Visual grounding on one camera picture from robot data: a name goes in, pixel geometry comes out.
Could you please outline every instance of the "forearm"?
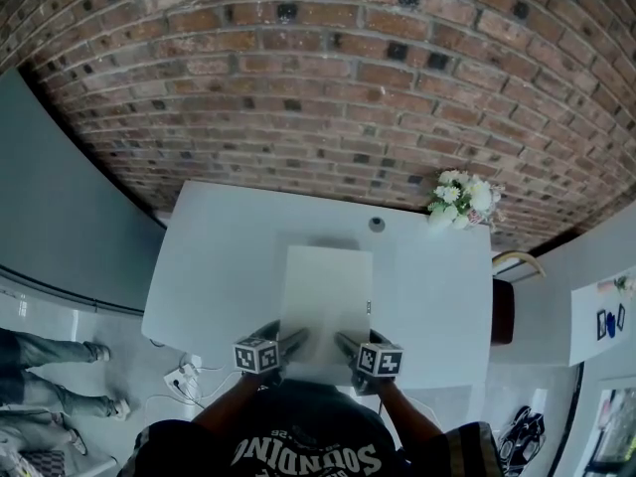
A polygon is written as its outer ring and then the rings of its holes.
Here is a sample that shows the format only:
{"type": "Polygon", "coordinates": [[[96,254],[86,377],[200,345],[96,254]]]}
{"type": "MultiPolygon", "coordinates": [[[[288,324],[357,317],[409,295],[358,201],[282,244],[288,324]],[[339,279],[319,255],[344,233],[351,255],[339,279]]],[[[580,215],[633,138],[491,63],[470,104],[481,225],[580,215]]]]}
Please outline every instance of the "forearm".
{"type": "Polygon", "coordinates": [[[415,452],[422,443],[443,434],[410,403],[394,382],[379,384],[378,396],[387,409],[407,452],[415,452]]]}
{"type": "Polygon", "coordinates": [[[262,385],[259,375],[245,374],[237,384],[199,413],[193,422],[217,436],[227,435],[239,413],[262,385]]]}

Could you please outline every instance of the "blue jeans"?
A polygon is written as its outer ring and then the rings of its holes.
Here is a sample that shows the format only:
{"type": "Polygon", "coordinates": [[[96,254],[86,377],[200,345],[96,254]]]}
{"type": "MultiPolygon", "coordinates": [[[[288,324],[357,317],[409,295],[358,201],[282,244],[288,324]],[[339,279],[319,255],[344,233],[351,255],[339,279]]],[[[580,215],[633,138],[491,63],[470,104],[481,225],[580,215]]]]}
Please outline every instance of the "blue jeans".
{"type": "Polygon", "coordinates": [[[92,343],[52,341],[0,329],[0,404],[38,406],[67,415],[111,416],[115,408],[109,397],[81,396],[26,371],[50,363],[96,360],[92,343]]]}

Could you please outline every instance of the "white table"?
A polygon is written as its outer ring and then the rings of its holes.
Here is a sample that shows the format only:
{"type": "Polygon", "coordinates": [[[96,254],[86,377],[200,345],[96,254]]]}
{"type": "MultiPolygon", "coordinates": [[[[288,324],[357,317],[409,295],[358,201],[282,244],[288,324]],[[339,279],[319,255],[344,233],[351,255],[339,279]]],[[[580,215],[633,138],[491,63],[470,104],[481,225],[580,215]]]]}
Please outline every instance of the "white table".
{"type": "Polygon", "coordinates": [[[432,232],[414,213],[188,182],[155,267],[143,334],[229,365],[231,344],[280,316],[290,245],[373,253],[371,326],[404,347],[408,389],[483,383],[490,353],[490,234],[432,232]],[[381,218],[385,229],[372,232],[381,218]]]}

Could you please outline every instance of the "sleeve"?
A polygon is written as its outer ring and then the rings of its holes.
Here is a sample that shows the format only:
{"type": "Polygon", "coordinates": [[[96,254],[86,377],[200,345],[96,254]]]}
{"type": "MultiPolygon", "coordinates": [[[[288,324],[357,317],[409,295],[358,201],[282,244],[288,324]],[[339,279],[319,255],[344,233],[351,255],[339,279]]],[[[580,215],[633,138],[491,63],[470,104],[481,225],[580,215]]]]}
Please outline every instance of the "sleeve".
{"type": "Polygon", "coordinates": [[[199,424],[164,420],[137,435],[132,455],[117,477],[196,474],[201,468],[221,467],[216,438],[199,424]]]}
{"type": "Polygon", "coordinates": [[[412,460],[413,475],[502,477],[490,426],[473,422],[426,442],[412,460]]]}

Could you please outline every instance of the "power strip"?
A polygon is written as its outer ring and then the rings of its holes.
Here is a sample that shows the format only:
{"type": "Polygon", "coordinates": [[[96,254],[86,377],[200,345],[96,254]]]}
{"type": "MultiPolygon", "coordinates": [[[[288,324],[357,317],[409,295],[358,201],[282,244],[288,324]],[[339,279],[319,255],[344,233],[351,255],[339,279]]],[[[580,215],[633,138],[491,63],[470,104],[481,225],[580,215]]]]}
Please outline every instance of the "power strip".
{"type": "Polygon", "coordinates": [[[188,395],[193,398],[196,394],[198,376],[197,369],[188,363],[168,373],[163,380],[174,395],[180,398],[188,395]]]}

